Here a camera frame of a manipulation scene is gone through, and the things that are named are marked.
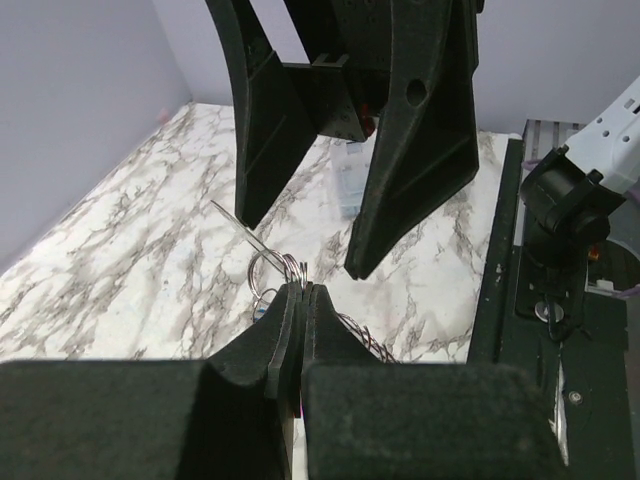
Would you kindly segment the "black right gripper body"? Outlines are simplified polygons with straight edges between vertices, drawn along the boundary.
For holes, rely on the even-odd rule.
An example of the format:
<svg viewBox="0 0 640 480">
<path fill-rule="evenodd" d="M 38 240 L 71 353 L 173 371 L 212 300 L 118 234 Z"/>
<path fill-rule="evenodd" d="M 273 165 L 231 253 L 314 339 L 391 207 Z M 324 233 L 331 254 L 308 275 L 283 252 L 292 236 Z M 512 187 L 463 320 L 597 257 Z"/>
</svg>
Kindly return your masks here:
<svg viewBox="0 0 640 480">
<path fill-rule="evenodd" d="M 283 65 L 300 110 L 287 122 L 293 138 L 324 135 L 364 142 L 388 95 L 389 1 L 287 1 L 307 61 Z"/>
</svg>

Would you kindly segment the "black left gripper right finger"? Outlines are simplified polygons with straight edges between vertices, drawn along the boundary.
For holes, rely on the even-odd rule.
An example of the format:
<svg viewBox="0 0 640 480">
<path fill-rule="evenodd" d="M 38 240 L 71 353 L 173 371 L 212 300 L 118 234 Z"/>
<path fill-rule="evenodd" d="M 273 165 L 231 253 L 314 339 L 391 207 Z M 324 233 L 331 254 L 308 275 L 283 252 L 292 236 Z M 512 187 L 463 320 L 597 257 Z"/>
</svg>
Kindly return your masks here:
<svg viewBox="0 0 640 480">
<path fill-rule="evenodd" d="M 566 479 L 538 390 L 504 365 L 303 364 L 312 479 Z"/>
</svg>

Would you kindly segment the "clear plastic box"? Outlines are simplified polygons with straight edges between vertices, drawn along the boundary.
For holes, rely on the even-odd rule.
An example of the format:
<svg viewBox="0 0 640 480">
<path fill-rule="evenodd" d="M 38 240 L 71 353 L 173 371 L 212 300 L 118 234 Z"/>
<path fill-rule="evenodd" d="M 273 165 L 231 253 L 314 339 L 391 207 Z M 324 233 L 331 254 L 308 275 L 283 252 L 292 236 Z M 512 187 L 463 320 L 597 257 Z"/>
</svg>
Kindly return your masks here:
<svg viewBox="0 0 640 480">
<path fill-rule="evenodd" d="M 372 153 L 372 141 L 337 140 L 331 144 L 330 162 L 342 218 L 354 219 L 360 211 Z"/>
</svg>

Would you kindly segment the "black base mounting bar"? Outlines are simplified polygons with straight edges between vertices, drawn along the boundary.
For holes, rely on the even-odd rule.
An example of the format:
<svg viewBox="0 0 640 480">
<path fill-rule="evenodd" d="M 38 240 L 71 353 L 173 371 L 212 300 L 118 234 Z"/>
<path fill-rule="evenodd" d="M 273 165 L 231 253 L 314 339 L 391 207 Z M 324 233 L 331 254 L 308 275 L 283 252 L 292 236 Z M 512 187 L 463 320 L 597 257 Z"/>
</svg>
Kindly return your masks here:
<svg viewBox="0 0 640 480">
<path fill-rule="evenodd" d="M 468 361 L 525 372 L 574 478 L 634 479 L 627 308 L 588 282 L 624 199 L 569 163 L 578 130 L 531 120 L 507 147 Z"/>
</svg>

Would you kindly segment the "key with green tag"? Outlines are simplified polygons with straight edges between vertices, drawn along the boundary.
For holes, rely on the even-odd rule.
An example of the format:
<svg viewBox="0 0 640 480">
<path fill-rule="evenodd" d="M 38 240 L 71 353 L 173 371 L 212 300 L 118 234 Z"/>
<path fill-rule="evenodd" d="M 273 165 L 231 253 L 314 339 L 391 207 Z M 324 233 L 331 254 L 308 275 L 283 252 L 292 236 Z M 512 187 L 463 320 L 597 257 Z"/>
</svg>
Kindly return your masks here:
<svg viewBox="0 0 640 480">
<path fill-rule="evenodd" d="M 280 260 L 271 252 L 271 250 L 246 226 L 244 226 L 234 215 L 229 213 L 218 202 L 211 200 L 213 206 L 218 212 L 228 220 L 234 229 L 243 236 L 243 238 L 254 248 L 258 254 L 262 254 L 264 258 L 280 273 L 284 272 L 284 267 Z"/>
</svg>

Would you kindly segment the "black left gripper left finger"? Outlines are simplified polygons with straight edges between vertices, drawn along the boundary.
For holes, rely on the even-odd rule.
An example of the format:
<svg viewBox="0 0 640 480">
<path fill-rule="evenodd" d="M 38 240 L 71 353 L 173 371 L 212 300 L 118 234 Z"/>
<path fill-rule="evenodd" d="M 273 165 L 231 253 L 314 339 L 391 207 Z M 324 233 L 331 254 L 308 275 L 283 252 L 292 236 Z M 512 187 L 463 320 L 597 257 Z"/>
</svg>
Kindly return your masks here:
<svg viewBox="0 0 640 480">
<path fill-rule="evenodd" d="M 1 366 L 5 479 L 288 479 L 301 289 L 196 360 Z"/>
</svg>

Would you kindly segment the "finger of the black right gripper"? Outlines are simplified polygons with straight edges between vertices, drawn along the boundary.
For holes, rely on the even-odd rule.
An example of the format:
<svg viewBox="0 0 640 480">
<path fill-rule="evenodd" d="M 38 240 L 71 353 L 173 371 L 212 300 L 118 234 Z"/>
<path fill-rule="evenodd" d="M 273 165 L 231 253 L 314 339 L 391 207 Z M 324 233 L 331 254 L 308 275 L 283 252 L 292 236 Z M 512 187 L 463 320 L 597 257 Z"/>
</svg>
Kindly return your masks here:
<svg viewBox="0 0 640 480">
<path fill-rule="evenodd" d="M 317 138 L 248 1 L 206 3 L 229 72 L 236 131 L 235 217 L 255 228 Z"/>
<path fill-rule="evenodd" d="M 479 169 L 477 1 L 393 1 L 388 99 L 344 267 L 366 279 Z"/>
</svg>

